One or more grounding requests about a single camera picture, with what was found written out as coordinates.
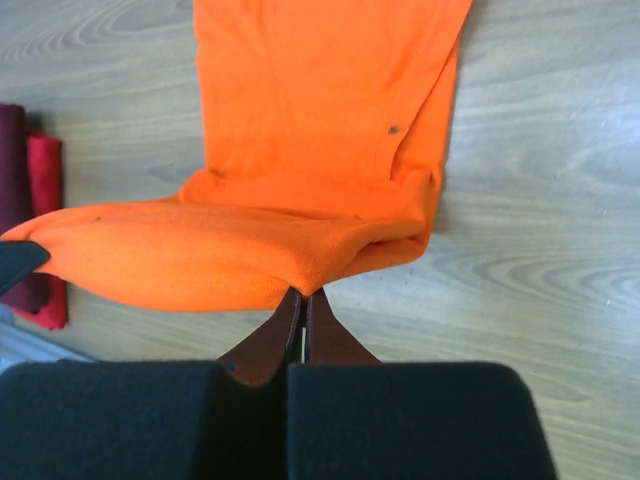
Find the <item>wood grain surface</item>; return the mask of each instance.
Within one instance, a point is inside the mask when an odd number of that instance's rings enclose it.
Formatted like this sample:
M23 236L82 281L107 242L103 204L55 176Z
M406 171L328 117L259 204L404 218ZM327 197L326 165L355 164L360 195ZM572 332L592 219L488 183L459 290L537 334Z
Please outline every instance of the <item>wood grain surface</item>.
M202 164L191 16L0 2L0 101L64 140L67 205L166 195ZM476 0L427 254L327 292L381 359L515 367L563 478L640 478L640 1ZM268 316L70 298L49 336L106 359L213 358Z

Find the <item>orange cloth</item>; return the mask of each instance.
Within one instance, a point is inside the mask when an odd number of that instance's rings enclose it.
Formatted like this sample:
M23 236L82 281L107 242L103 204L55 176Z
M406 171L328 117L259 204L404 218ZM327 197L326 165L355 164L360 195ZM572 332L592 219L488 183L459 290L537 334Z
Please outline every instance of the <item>orange cloth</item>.
M41 271L162 310L277 305L425 250L470 0L195 0L206 166L173 197L62 210Z

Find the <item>stack of folded cloth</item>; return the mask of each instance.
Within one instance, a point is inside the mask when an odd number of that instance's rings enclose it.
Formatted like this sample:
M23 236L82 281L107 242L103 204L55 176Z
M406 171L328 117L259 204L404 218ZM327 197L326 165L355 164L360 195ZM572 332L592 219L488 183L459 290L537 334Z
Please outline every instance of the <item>stack of folded cloth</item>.
M0 234L60 208L60 141L29 129L21 106L0 104ZM67 323L66 284L47 274L30 275L0 302L44 328Z

